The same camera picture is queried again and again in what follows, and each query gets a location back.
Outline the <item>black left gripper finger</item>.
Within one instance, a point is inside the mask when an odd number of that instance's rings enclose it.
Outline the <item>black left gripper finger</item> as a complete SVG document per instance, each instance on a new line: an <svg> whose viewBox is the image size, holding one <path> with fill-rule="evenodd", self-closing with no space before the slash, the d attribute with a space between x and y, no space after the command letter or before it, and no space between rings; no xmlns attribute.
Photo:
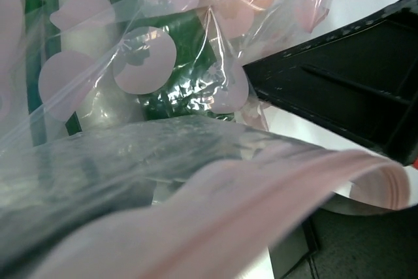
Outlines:
<svg viewBox="0 0 418 279"><path fill-rule="evenodd" d="M416 278L417 207L377 216L319 209L270 260L275 278Z"/></svg>

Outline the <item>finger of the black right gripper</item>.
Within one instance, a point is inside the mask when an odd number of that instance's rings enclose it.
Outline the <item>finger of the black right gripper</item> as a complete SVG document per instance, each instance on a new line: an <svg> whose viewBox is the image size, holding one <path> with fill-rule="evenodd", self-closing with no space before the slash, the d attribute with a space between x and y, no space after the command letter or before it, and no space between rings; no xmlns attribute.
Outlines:
<svg viewBox="0 0 418 279"><path fill-rule="evenodd" d="M417 0L244 69L261 100L403 165L417 160Z"/></svg>

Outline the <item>clear zip top bag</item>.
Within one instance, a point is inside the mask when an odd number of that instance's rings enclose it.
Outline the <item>clear zip top bag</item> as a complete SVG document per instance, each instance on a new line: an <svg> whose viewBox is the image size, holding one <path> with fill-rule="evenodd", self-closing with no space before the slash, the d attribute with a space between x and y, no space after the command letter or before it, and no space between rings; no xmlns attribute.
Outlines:
<svg viewBox="0 0 418 279"><path fill-rule="evenodd" d="M403 164L261 100L244 67L331 0L1 0L1 277L234 278L334 191L410 205ZM194 11L222 75L202 114L148 120L173 73L156 27Z"/></svg>

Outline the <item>green fake cucumber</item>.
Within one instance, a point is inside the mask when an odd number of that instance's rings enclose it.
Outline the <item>green fake cucumber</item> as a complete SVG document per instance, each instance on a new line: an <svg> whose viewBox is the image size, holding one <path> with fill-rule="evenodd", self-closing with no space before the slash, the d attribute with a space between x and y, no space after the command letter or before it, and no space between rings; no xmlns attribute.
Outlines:
<svg viewBox="0 0 418 279"><path fill-rule="evenodd" d="M176 62L168 81L157 91L138 99L146 119L156 120L202 114L223 121L231 121L232 113L215 114L200 99L211 95L213 83L222 81L222 75L205 79L204 72L216 61L216 55L206 37L206 31L197 13L187 11L156 18L124 22L121 29L128 32L138 27L156 27L169 35L176 47Z"/></svg>

